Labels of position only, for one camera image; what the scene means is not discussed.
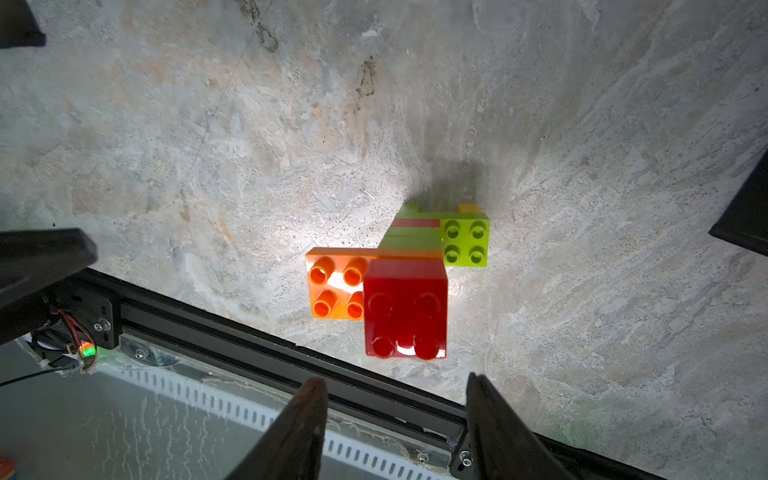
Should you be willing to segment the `large lime 2x4 brick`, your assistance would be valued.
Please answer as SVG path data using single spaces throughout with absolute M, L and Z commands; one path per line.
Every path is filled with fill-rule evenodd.
M 404 203 L 392 222 L 396 218 L 439 219 L 433 214 L 423 212 L 418 204 L 412 202 Z M 382 249 L 441 251 L 443 248 L 441 225 L 439 228 L 391 228 L 389 226 L 378 247 Z

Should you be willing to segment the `yellow brick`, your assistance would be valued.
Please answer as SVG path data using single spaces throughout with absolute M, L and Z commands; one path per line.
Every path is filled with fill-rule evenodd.
M 473 215 L 484 214 L 484 212 L 476 204 L 467 204 L 467 203 L 459 204 L 457 207 L 457 210 L 459 213 L 462 213 L 462 214 L 473 214 Z

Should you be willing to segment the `lime 2x2 brick front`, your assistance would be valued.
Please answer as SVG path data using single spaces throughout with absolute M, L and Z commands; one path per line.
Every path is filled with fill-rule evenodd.
M 447 267 L 487 266 L 490 220 L 485 214 L 442 215 L 440 228 L 443 260 Z

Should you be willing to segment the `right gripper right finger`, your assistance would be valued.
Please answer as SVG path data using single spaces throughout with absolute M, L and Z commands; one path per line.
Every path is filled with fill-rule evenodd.
M 570 479 L 492 382 L 469 375 L 466 413 L 477 479 Z

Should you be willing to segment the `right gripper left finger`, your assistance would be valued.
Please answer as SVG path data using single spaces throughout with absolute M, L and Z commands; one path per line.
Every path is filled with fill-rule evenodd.
M 317 479 L 321 470 L 328 392 L 323 379 L 308 379 L 230 479 Z

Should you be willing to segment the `red brick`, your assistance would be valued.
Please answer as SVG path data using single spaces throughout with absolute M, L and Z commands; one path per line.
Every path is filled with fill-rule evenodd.
M 396 218 L 390 225 L 391 228 L 439 228 L 439 219 L 409 219 Z
M 446 356 L 448 279 L 441 260 L 376 259 L 363 280 L 363 299 L 367 355 Z

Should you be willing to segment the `orange 2x4 brick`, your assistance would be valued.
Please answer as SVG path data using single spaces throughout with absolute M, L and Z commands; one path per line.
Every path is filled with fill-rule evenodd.
M 377 259 L 442 261 L 442 255 L 439 250 L 314 247 L 305 255 L 312 316 L 363 320 L 363 279 Z

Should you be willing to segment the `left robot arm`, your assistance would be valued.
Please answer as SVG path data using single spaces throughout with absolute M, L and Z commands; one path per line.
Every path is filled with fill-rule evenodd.
M 98 259 L 94 241 L 80 229 L 1 234 L 1 343 L 43 326 L 50 307 L 41 292 Z

